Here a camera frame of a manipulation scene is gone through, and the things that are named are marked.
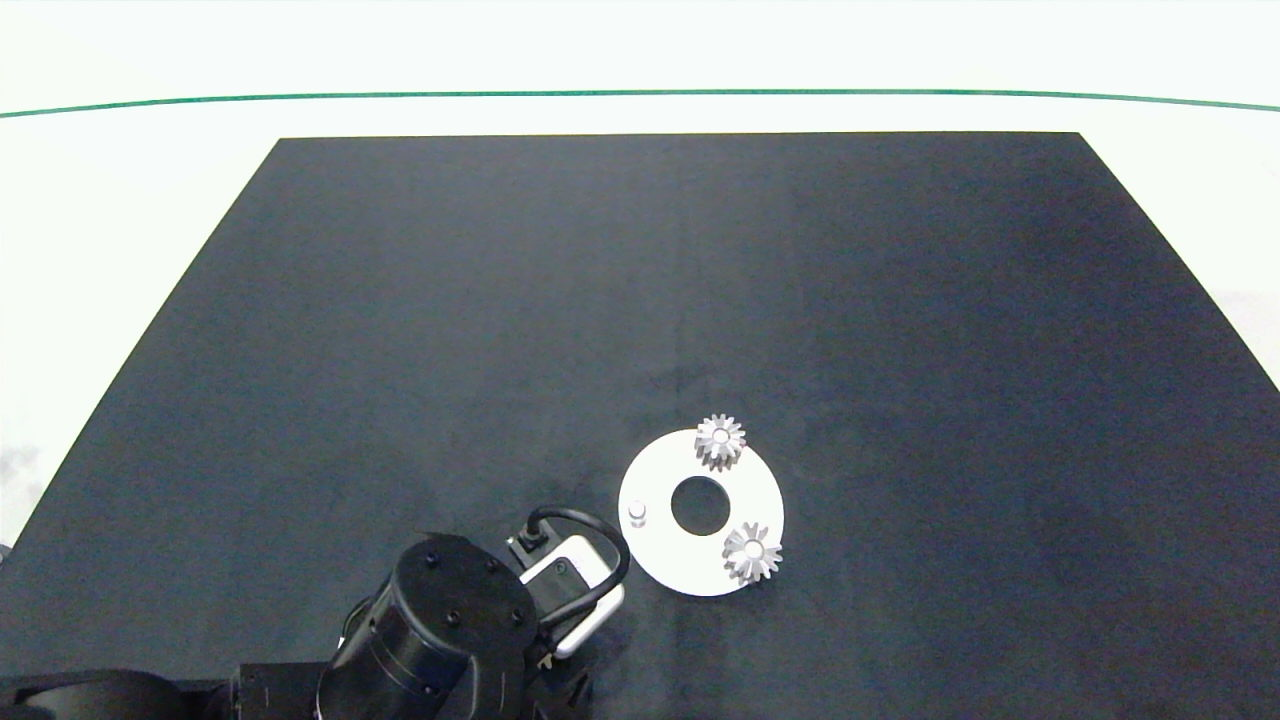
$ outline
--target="green line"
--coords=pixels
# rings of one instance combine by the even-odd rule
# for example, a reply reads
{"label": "green line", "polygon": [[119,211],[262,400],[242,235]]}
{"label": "green line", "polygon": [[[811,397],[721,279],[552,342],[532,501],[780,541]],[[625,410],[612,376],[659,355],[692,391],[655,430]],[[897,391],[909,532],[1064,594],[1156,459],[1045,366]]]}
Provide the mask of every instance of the green line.
{"label": "green line", "polygon": [[40,108],[0,113],[4,118],[27,115],[55,115],[87,110],[116,110],[120,108],[150,108],[154,105],[187,105],[193,102],[247,102],[257,100],[364,100],[388,97],[664,97],[677,95],[968,95],[992,97],[1053,97],[1069,100],[1119,100],[1123,102],[1155,102],[1161,105],[1190,105],[1196,108],[1226,108],[1230,110],[1261,110],[1280,113],[1280,105],[1253,102],[1226,102],[1221,100],[1188,100],[1181,97],[1152,97],[1146,95],[1112,95],[1107,92],[1056,92],[1044,90],[931,90],[931,88],[723,88],[723,90],[460,90],[460,91],[407,91],[407,92],[280,92],[269,95],[211,95],[207,97],[161,97],[159,100],[129,100],[100,102],[97,105],[68,105],[67,108]]}

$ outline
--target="gear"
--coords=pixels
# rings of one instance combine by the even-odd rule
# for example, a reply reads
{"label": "gear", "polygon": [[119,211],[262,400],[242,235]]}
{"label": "gear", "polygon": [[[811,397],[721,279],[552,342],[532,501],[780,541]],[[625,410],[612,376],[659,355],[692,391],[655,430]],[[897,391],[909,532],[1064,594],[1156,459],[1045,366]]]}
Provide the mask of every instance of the gear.
{"label": "gear", "polygon": [[782,562],[782,546],[765,544],[764,536],[768,528],[759,523],[742,523],[724,538],[724,569],[740,584],[758,583],[760,579],[769,579],[771,573],[778,571],[778,562]]}
{"label": "gear", "polygon": [[704,418],[698,424],[694,452],[703,465],[713,470],[727,470],[742,455],[745,446],[746,430],[742,429],[742,423],[736,423],[723,413]]}

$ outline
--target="metal gear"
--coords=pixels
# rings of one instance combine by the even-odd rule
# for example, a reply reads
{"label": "metal gear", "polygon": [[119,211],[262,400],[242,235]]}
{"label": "metal gear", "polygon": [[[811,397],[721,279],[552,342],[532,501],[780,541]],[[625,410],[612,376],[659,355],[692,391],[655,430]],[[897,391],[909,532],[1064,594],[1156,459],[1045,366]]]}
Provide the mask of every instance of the metal gear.
{"label": "metal gear", "polygon": [[694,452],[703,465],[713,470],[727,470],[742,455],[745,446],[746,430],[742,429],[742,423],[723,413],[703,418],[698,424]]}
{"label": "metal gear", "polygon": [[741,528],[735,528],[724,538],[724,569],[741,584],[758,583],[760,579],[769,579],[771,573],[778,571],[778,562],[782,562],[782,546],[765,544],[764,536],[768,528],[759,523],[742,523]]}

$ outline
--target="black tabletop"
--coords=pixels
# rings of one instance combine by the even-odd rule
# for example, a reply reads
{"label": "black tabletop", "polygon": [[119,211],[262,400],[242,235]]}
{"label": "black tabletop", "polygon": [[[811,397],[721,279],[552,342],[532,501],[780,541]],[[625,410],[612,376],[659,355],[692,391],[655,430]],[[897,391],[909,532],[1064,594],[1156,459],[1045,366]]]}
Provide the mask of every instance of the black tabletop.
{"label": "black tabletop", "polygon": [[1280,395],[1075,135],[285,140],[0,566],[0,674],[326,659],[417,530],[727,411],[773,580],[596,716],[1280,716]]}

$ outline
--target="black cable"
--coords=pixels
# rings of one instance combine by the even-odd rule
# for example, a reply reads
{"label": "black cable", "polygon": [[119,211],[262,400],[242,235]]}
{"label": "black cable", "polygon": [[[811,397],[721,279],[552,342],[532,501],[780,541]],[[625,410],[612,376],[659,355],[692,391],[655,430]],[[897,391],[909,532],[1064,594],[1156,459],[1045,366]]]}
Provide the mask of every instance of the black cable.
{"label": "black cable", "polygon": [[539,620],[538,626],[544,632],[564,621],[567,618],[571,618],[577,612],[582,611],[584,609],[594,605],[596,601],[604,597],[609,591],[616,588],[618,583],[622,582],[622,578],[627,574],[627,570],[631,568],[631,548],[627,547],[626,538],[623,538],[622,533],[613,529],[613,527],[605,523],[604,520],[600,520],[599,518],[589,512],[582,512],[581,510],[573,510],[572,507],[558,507],[553,505],[547,505],[529,514],[529,521],[525,524],[525,533],[529,537],[538,537],[539,534],[541,534],[541,529],[538,527],[538,524],[545,520],[547,518],[559,518],[562,520],[571,520],[580,525],[586,525],[588,528],[591,528],[593,530],[600,533],[602,536],[604,536],[604,539],[609,541],[609,544],[613,546],[613,550],[618,552],[618,564],[613,566],[613,571],[611,571],[608,577],[600,582],[600,584],[595,585],[594,588],[590,588],[581,596],[566,602],[564,605],[557,607],[556,610],[552,610],[541,620]]}

